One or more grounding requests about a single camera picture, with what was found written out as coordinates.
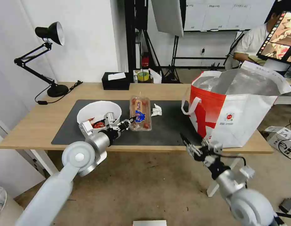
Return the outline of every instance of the tissue paper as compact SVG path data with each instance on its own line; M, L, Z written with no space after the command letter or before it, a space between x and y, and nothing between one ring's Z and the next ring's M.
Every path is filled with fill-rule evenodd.
M153 116L157 116L157 115L162 115L162 109L161 107L159 107L157 104L154 104L155 108L153 108L153 113L152 113L152 117Z

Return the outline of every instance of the red and white bag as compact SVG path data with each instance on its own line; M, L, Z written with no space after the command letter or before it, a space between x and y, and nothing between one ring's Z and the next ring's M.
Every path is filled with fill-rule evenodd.
M275 71L244 62L240 69L205 71L191 84L189 115L201 137L243 147L277 97L291 86Z

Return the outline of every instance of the black tissue box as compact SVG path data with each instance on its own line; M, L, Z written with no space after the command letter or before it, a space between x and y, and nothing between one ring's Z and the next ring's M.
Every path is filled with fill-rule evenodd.
M129 90L130 80L129 73L125 73L125 78L120 78L117 80L108 80L108 75L116 74L119 72L105 72L102 77L102 84L104 90Z

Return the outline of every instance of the bag logo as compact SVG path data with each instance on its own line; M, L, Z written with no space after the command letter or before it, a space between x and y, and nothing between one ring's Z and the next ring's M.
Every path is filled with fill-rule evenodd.
M234 114L233 113L227 113L225 121L233 121Z

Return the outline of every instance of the white t-shirt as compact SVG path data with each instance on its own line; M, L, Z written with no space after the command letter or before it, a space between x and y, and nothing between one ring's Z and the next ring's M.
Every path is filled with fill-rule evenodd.
M232 55L234 55L234 53L246 53L249 56L256 56L268 35L267 24L251 29L242 37L237 46L233 49ZM237 67L238 65L239 62L234 60L232 66Z

